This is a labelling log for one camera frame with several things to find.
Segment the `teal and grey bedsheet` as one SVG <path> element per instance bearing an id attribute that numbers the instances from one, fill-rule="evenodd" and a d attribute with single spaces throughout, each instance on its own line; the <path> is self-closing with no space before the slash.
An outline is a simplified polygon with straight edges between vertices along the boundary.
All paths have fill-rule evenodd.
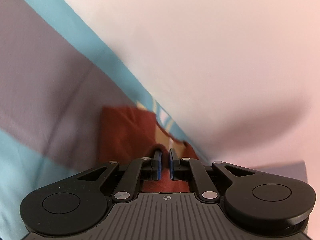
<path id="1" fill-rule="evenodd" d="M 187 140 L 63 0 L 1 0 L 1 239 L 38 239 L 23 198 L 94 166 L 102 106 L 136 99 Z"/>

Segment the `dark red knit sweater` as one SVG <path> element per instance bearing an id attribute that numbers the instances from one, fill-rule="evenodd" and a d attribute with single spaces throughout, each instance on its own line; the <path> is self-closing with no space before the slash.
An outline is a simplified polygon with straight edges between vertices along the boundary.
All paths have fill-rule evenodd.
<path id="1" fill-rule="evenodd" d="M 155 113 L 136 107 L 103 107 L 100 115 L 98 163 L 115 160 L 121 165 L 126 165 L 139 157 L 151 157 L 156 150 L 162 153 L 161 179 L 145 181 L 142 192 L 190 191 L 186 181 L 170 179 L 171 148 L 180 158 L 198 158 L 188 142 L 174 138 L 160 126 Z"/>

